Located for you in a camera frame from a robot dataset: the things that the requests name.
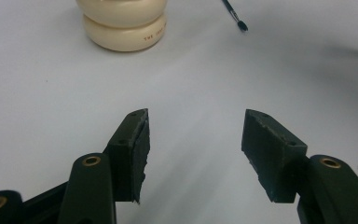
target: cream-colored plastic object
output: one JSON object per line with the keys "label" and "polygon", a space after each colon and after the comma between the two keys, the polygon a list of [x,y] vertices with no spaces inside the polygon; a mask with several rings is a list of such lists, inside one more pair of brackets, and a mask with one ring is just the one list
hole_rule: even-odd
{"label": "cream-colored plastic object", "polygon": [[136,51],[154,45],[164,34],[166,17],[163,13],[155,21],[132,28],[113,28],[83,16],[89,38],[98,45],[117,51]]}
{"label": "cream-colored plastic object", "polygon": [[83,13],[100,24],[129,28],[159,17],[167,0],[76,0]]}

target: pen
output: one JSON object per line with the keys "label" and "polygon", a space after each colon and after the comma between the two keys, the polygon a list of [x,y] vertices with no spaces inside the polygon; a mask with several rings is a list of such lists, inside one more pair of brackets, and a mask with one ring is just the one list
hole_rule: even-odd
{"label": "pen", "polygon": [[228,12],[231,14],[232,18],[234,18],[235,22],[237,23],[238,27],[240,27],[241,31],[247,31],[248,26],[245,24],[245,22],[240,21],[240,19],[237,16],[237,13],[234,11],[234,8],[232,8],[231,4],[228,2],[228,0],[222,0],[225,4]]}

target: white table surface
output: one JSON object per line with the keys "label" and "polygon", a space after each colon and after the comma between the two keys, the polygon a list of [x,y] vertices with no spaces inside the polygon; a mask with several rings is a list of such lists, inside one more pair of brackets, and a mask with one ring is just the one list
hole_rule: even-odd
{"label": "white table surface", "polygon": [[358,174],[358,1],[230,2],[248,33],[220,0],[169,0],[162,39],[117,53],[87,38],[75,1],[0,0],[0,190],[61,184],[147,107],[141,205],[117,203],[118,223],[299,223],[241,152],[245,109]]}

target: stacked ring shape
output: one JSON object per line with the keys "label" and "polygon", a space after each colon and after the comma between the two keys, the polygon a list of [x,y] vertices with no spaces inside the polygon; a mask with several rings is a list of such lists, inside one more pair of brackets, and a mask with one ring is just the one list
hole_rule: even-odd
{"label": "stacked ring shape", "polygon": [[165,31],[167,0],[76,0],[83,25],[98,45],[135,51],[154,45]]}

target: black pen tip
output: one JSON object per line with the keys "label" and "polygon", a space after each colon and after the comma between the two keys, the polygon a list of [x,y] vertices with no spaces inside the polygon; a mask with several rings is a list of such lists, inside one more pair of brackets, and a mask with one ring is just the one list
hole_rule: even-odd
{"label": "black pen tip", "polygon": [[247,31],[248,30],[248,26],[245,24],[245,22],[239,21],[237,24],[238,24],[238,27],[240,27],[240,29],[242,31]]}

